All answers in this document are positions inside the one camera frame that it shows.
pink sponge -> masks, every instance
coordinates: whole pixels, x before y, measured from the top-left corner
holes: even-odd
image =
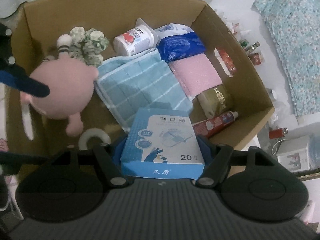
[[[168,65],[190,98],[222,84],[217,71],[203,53],[170,62]]]

teal floral cloth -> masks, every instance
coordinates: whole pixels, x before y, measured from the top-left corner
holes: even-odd
[[[296,116],[320,112],[320,0],[256,0],[285,74]]]

ribbed gray surface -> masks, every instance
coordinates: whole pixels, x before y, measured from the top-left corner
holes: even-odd
[[[136,179],[111,191],[90,214],[65,223],[23,221],[13,240],[307,240],[316,236],[299,220],[260,224],[236,216],[212,190],[190,180]]]

number 20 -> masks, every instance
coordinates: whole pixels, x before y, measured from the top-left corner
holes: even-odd
[[[186,157],[187,157],[187,160],[188,160],[188,161],[191,161],[191,156],[190,156],[190,155],[187,155],[187,156],[181,155],[181,160],[185,161],[185,160],[186,160]]]

blue plastic package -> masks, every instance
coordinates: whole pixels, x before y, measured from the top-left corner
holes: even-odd
[[[168,24],[155,30],[159,36],[157,48],[166,63],[201,54],[205,46],[199,36],[188,26]]]

